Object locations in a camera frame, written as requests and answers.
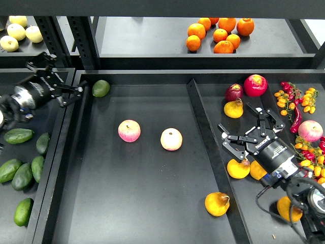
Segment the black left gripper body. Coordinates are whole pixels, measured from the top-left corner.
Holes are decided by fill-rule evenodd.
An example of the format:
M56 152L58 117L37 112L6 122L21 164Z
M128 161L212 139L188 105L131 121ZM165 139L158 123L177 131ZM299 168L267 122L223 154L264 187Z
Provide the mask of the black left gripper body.
M15 86L14 100L21 108L37 109L55 98L55 84L60 84L56 73L39 70Z

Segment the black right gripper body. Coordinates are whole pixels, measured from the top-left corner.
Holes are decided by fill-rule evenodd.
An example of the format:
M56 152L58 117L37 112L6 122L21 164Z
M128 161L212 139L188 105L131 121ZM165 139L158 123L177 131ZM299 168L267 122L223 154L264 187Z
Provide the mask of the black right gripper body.
M286 182L299 174L294 151L274 132L265 133L265 136L260 132L247 132L245 136L253 139L246 143L246 151L267 172L262 181Z

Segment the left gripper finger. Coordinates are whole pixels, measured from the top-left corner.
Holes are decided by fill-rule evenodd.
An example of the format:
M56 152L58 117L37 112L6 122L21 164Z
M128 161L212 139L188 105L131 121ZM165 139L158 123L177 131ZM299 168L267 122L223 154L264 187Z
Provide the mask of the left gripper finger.
M53 95L60 107L66 107L81 99L86 86L88 86L87 81L82 81L77 86L55 83L53 85Z
M57 56L54 54L42 52L32 57L31 60L26 63L26 67L36 75L53 75L56 58Z

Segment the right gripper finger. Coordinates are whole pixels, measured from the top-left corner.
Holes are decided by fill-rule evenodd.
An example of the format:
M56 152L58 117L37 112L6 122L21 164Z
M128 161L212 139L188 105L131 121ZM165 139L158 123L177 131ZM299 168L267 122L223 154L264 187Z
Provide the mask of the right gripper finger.
M260 136L273 135L285 128L285 123L272 109L261 109L250 103L246 103L246 105L257 119L256 128L259 130Z
M256 138L231 135L230 132L222 124L218 124L217 127L221 131L221 137L223 139L222 146L228 151L230 156L233 156L233 158L238 162L243 161L248 155L245 147L246 144L256 144ZM236 149L235 144L243 146L244 149Z

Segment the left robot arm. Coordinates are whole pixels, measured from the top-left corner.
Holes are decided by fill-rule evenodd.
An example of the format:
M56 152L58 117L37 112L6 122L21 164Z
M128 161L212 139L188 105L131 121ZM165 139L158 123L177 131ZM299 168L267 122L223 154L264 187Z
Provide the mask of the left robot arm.
M87 82L77 86L66 84L54 70L55 62L54 54L42 52L33 57L26 64L33 74L18 82L12 95L1 95L1 132L30 121L36 110L52 100L65 108L82 98Z

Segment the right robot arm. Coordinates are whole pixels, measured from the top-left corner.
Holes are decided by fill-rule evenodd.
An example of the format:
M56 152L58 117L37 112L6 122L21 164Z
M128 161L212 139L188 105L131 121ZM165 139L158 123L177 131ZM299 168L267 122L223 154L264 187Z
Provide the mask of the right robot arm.
M286 222L295 229L293 208L298 208L303 214L303 242L324 243L324 185L311 177L310 168L297 163L294 150L277 136L285 128L280 117L271 109L247 106L256 117L256 125L244 135L232 135L218 124L223 148L239 161L252 156L266 171L261 178L264 189L256 198L269 188L281 187L290 200Z

